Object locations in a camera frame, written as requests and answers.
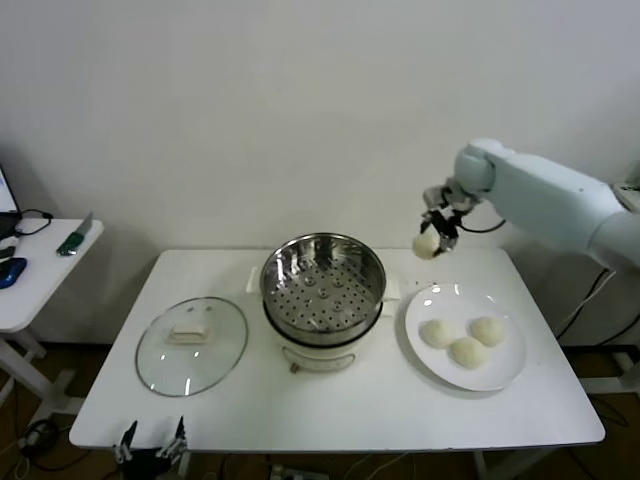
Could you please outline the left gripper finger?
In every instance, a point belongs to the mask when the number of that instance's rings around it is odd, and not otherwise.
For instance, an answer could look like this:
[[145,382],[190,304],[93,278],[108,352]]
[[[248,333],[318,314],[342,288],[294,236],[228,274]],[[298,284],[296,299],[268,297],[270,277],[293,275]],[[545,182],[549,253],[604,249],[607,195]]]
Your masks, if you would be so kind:
[[137,426],[138,421],[134,420],[131,426],[124,432],[120,443],[113,447],[114,457],[117,463],[127,463],[133,459],[131,445]]
[[186,430],[184,417],[181,416],[173,439],[157,453],[157,458],[180,458],[187,450]]

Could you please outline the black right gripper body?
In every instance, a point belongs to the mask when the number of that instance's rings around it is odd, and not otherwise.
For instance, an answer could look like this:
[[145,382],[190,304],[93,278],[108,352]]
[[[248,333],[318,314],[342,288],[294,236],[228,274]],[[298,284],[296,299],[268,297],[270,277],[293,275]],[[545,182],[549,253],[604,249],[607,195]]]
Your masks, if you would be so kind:
[[433,202],[430,205],[430,221],[440,236],[457,236],[462,218],[473,211],[473,205],[466,202]]

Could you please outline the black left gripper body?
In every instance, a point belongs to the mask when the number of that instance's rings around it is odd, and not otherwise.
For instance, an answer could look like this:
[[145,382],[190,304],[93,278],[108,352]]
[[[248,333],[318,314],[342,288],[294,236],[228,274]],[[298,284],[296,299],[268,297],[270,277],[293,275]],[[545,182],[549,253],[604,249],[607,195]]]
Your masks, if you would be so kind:
[[122,463],[126,480],[185,479],[189,466],[188,449],[180,458],[157,458],[161,448],[134,449],[133,459]]

